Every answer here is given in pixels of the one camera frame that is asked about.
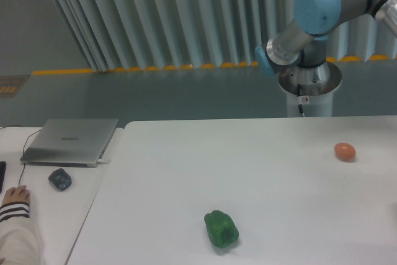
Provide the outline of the person's hand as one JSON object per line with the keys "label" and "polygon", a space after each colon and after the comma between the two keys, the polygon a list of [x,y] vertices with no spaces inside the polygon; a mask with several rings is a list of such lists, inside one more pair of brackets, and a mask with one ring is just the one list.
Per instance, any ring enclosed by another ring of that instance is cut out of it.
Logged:
{"label": "person's hand", "polygon": [[26,185],[12,187],[5,192],[2,205],[14,203],[30,204],[30,191]]}

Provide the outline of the white striped sleeve forearm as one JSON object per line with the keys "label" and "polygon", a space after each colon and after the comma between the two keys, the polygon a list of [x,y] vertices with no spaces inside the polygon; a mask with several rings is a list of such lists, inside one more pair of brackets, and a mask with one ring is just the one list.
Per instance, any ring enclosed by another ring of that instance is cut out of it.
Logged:
{"label": "white striped sleeve forearm", "polygon": [[40,264],[41,253],[29,203],[1,206],[1,264]]}

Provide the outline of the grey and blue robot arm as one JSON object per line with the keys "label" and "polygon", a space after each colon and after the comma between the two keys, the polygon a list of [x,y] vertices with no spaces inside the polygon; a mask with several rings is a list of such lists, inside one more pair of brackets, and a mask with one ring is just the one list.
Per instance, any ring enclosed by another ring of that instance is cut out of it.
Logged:
{"label": "grey and blue robot arm", "polygon": [[365,14],[396,33],[396,0],[295,0],[292,21],[256,47],[257,63],[267,75],[280,73],[297,65],[301,51],[315,38]]}

